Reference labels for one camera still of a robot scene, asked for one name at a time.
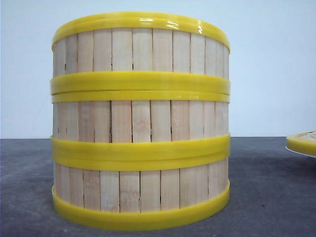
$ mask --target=yellow plastic band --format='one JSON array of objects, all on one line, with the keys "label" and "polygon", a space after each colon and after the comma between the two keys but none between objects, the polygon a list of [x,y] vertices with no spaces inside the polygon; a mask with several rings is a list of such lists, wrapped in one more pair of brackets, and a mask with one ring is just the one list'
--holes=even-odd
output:
[{"label": "yellow plastic band", "polygon": [[87,72],[50,81],[52,102],[96,100],[209,100],[229,102],[227,79],[170,72]]},{"label": "yellow plastic band", "polygon": [[316,156],[316,141],[301,138],[301,136],[308,133],[301,133],[291,135],[286,138],[286,147],[295,152]]},{"label": "yellow plastic band", "polygon": [[190,141],[91,143],[51,138],[53,160],[90,170],[140,171],[185,168],[225,159],[230,135]]},{"label": "yellow plastic band", "polygon": [[159,230],[187,225],[206,219],[221,209],[229,201],[230,183],[217,197],[206,202],[170,211],[115,213],[103,212],[71,205],[57,197],[52,188],[56,212],[65,219],[80,225],[115,231]]},{"label": "yellow plastic band", "polygon": [[54,51],[54,45],[58,40],[67,36],[110,28],[158,28],[184,31],[215,39],[230,48],[227,36],[222,30],[195,18],[157,12],[112,12],[86,16],[64,24],[53,37],[52,50]]}]

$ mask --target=white wall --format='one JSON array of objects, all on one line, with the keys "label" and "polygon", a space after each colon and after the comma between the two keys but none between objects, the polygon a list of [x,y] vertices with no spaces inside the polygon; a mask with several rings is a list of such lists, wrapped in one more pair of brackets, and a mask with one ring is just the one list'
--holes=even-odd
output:
[{"label": "white wall", "polygon": [[2,0],[1,138],[50,136],[50,47],[59,26],[90,14],[136,10],[187,15],[226,32],[233,136],[316,129],[315,0]]}]

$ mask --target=white background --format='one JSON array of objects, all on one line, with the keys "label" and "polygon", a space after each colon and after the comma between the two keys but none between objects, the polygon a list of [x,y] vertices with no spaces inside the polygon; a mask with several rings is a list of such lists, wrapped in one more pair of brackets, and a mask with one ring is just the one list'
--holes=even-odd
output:
[{"label": "white background", "polygon": [[70,20],[111,11],[191,16],[228,35],[233,136],[316,129],[315,0],[2,0],[1,138],[51,135],[51,38]]}]

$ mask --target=gray table surface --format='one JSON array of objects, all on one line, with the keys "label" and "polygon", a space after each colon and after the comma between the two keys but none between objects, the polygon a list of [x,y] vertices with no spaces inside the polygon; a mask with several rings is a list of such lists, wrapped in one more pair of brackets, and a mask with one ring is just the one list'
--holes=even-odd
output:
[{"label": "gray table surface", "polygon": [[316,236],[316,158],[284,146],[284,137],[232,138],[231,199],[215,216],[161,231],[116,232],[56,214],[48,139],[2,139],[1,236]]}]

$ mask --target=yellow rim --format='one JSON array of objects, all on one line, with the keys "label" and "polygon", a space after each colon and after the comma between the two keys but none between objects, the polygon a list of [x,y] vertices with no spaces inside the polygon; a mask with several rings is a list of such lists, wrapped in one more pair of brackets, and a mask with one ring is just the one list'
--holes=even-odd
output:
[{"label": "yellow rim", "polygon": [[51,80],[52,102],[209,100],[229,102],[227,79],[169,72],[87,72]]},{"label": "yellow rim", "polygon": [[308,133],[309,132],[288,136],[286,138],[287,148],[295,152],[316,156],[316,142],[301,138],[302,135]]},{"label": "yellow rim", "polygon": [[53,203],[56,212],[65,219],[93,228],[117,231],[145,231],[187,225],[206,219],[221,209],[229,201],[230,183],[217,197],[206,202],[159,212],[115,213],[84,209],[71,205],[57,197],[52,188]]},{"label": "yellow rim", "polygon": [[230,136],[190,141],[89,143],[51,138],[53,160],[90,170],[140,171],[198,166],[229,156]]},{"label": "yellow rim", "polygon": [[56,31],[52,40],[52,50],[58,40],[67,36],[110,28],[159,28],[190,32],[215,39],[230,50],[227,36],[219,28],[195,18],[157,12],[101,13],[70,21]]}]

